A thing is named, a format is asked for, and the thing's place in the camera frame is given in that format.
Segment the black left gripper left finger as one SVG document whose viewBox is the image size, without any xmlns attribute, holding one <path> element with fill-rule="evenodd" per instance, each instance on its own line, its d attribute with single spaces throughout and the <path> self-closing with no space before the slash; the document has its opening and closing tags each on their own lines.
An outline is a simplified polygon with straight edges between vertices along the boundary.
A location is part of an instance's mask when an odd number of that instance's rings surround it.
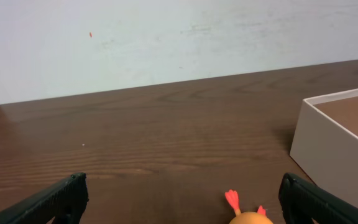
<svg viewBox="0 0 358 224">
<path fill-rule="evenodd" d="M 79 224 L 88 201 L 86 174 L 74 173 L 0 211 L 0 224 Z"/>
</svg>

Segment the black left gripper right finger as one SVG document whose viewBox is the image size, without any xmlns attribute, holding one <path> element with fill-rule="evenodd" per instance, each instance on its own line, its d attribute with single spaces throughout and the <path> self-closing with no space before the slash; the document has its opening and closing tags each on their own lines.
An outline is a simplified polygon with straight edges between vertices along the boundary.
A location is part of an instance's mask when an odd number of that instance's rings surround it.
<svg viewBox="0 0 358 224">
<path fill-rule="evenodd" d="M 284 174 L 278 198 L 286 224 L 358 224 L 358 208 L 292 173 Z"/>
</svg>

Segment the orange duck toy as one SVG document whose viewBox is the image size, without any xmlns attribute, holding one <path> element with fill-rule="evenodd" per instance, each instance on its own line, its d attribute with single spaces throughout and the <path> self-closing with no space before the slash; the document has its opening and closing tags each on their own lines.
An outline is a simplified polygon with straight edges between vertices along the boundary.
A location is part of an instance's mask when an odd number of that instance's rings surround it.
<svg viewBox="0 0 358 224">
<path fill-rule="evenodd" d="M 273 224 L 267 217 L 266 209 L 261 205 L 256 212 L 241 212 L 239 207 L 239 196 L 236 190 L 230 189 L 224 193 L 224 196 L 235 213 L 235 217 L 229 224 Z"/>
</svg>

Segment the white cardboard box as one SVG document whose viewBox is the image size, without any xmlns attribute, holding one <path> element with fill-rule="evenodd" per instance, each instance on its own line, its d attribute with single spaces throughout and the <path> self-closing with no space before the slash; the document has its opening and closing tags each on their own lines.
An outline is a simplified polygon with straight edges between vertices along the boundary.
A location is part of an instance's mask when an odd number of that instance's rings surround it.
<svg viewBox="0 0 358 224">
<path fill-rule="evenodd" d="M 316 185 L 358 208 L 358 89 L 305 98 L 290 156 Z"/>
</svg>

